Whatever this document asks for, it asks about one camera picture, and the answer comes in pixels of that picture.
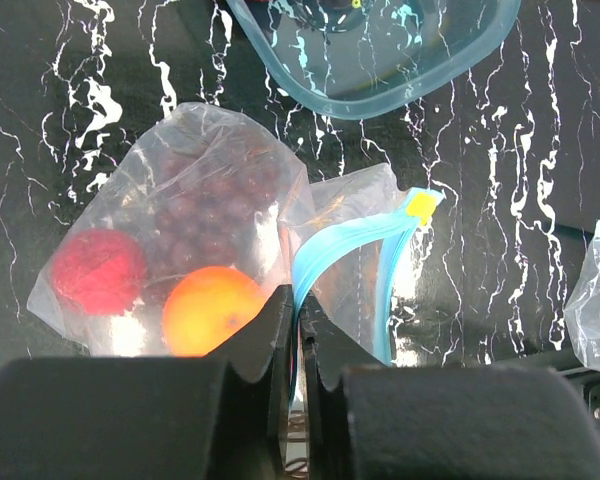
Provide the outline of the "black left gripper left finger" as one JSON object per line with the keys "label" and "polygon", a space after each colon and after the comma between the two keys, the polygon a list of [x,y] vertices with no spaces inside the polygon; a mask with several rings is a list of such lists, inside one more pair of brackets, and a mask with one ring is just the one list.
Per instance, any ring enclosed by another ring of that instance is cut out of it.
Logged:
{"label": "black left gripper left finger", "polygon": [[199,358],[15,360],[0,370],[0,479],[277,479],[292,291]]}

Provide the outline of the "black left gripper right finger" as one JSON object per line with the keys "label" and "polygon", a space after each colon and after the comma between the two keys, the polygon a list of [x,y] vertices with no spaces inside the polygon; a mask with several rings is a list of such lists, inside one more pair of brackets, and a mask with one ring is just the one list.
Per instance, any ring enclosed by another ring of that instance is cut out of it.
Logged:
{"label": "black left gripper right finger", "polygon": [[314,297],[299,329],[313,479],[600,479],[583,392],[551,368],[387,367]]}

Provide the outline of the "orange fruit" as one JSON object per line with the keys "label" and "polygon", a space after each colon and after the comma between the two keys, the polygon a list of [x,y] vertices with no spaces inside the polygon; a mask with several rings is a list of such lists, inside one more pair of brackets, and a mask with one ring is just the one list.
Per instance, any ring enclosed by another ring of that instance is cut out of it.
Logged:
{"label": "orange fruit", "polygon": [[198,269],[180,281],[165,302],[164,341],[175,356],[204,356],[253,320],[266,301],[261,287],[239,270]]}

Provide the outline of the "clear blue-zip bag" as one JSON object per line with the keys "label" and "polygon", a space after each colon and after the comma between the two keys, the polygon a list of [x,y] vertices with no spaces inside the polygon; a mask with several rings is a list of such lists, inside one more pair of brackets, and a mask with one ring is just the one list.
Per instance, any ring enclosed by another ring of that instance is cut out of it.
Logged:
{"label": "clear blue-zip bag", "polygon": [[94,356],[201,357],[273,291],[317,298],[382,363],[400,258],[442,201],[373,165],[311,181],[248,116],[184,103],[144,133],[40,271],[28,310]]}

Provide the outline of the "dark red grape bunch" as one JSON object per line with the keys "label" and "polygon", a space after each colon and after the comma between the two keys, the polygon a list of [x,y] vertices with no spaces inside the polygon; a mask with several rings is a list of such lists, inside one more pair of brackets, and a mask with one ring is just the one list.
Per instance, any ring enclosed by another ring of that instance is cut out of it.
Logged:
{"label": "dark red grape bunch", "polygon": [[185,275],[206,266],[248,270],[256,220],[283,180],[272,146],[198,147],[159,157],[150,272]]}

